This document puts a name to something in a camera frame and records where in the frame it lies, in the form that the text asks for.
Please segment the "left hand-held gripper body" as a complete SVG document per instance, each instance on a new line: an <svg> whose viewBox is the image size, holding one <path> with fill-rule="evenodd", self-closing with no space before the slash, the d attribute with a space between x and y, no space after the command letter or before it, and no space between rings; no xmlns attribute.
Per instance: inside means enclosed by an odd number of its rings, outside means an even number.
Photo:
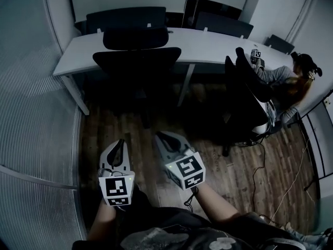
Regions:
<svg viewBox="0 0 333 250"><path fill-rule="evenodd" d="M98 182L108 206L128 206L132 202L135 172L131 170L127 143L123 147L123 163L110 166L107 162L109 146L99 159Z"/></svg>

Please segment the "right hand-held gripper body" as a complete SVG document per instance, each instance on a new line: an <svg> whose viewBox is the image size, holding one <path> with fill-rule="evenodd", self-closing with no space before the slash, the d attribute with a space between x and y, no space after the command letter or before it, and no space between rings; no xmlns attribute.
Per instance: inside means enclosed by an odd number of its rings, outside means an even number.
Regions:
<svg viewBox="0 0 333 250"><path fill-rule="evenodd" d="M159 150L159 132L155 135L155 142ZM163 169L167 177L182 190L188 190L205 182L206 168L200 154L194 150L186 139L186 149L182 152L167 152L159 150Z"/></svg>

